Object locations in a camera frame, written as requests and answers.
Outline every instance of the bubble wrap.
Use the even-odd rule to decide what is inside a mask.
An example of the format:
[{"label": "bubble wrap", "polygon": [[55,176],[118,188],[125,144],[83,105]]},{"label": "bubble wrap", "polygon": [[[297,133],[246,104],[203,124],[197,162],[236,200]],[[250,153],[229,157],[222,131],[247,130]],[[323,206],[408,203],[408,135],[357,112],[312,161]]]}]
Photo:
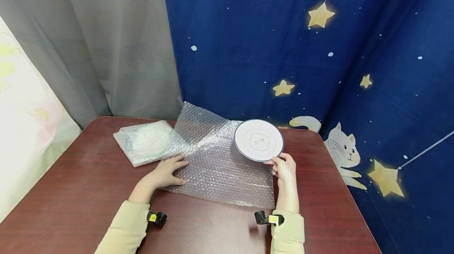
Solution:
[{"label": "bubble wrap", "polygon": [[189,149],[166,121],[120,128],[113,137],[134,167],[180,155]]},{"label": "bubble wrap", "polygon": [[270,166],[245,158],[233,142],[241,123],[185,102],[174,131],[189,145],[184,149],[190,164],[175,172],[186,184],[164,189],[211,201],[274,209]]}]

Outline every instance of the black clip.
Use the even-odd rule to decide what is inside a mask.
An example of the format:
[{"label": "black clip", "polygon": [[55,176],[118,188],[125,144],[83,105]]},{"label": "black clip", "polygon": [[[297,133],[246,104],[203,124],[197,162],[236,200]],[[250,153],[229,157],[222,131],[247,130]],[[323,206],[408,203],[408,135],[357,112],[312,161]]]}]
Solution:
[{"label": "black clip", "polygon": [[149,211],[147,215],[147,221],[161,228],[167,221],[167,215],[161,212],[153,213],[152,211]]},{"label": "black clip", "polygon": [[284,216],[283,215],[270,215],[266,217],[264,211],[258,211],[254,213],[256,217],[257,224],[275,224],[281,225],[284,223]]}]

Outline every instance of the cloud logo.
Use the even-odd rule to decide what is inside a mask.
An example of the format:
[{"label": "cloud logo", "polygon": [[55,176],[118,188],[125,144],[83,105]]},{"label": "cloud logo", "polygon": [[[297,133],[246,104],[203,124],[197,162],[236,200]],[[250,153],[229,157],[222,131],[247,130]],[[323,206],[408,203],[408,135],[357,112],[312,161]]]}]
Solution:
[{"label": "cloud logo", "polygon": [[264,134],[254,133],[251,135],[251,147],[265,151],[270,147],[270,138]]}]

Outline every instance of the table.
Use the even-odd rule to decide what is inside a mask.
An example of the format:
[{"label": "table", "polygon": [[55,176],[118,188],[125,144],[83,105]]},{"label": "table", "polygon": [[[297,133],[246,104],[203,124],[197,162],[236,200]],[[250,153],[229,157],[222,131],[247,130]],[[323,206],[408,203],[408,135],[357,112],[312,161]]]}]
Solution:
[{"label": "table", "polygon": [[[152,121],[93,120],[0,224],[1,252],[93,253],[123,200],[157,164],[133,168],[112,134],[124,126]],[[320,136],[298,129],[281,132],[284,152],[297,164],[306,253],[380,253]],[[162,229],[149,227],[139,254],[270,251],[271,232],[255,224],[257,209],[159,190],[152,210],[165,212],[167,223]]]}]

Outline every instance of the white cat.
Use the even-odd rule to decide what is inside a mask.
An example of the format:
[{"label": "white cat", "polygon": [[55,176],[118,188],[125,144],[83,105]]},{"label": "white cat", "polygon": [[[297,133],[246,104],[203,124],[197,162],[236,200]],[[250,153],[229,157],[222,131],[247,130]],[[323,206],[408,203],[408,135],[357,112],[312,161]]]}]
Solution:
[{"label": "white cat", "polygon": [[355,145],[355,136],[350,134],[347,137],[347,135],[342,132],[340,123],[329,132],[328,139],[325,141],[325,146],[328,149],[331,158],[334,160],[345,184],[367,190],[366,186],[355,179],[361,177],[361,174],[343,168],[350,168],[359,164],[361,157],[359,156]]},{"label": "white cat", "polygon": [[[310,131],[319,132],[322,123],[312,116],[295,117],[289,122],[293,127],[307,127]],[[344,169],[343,167],[354,167],[359,164],[361,157],[356,150],[355,136],[350,134],[348,137],[341,130],[341,124],[329,132],[328,140],[325,141],[325,146],[328,149],[329,155],[336,164],[342,179],[346,185],[367,190],[366,186],[362,185],[355,178],[361,177],[361,174],[355,171]]]}]

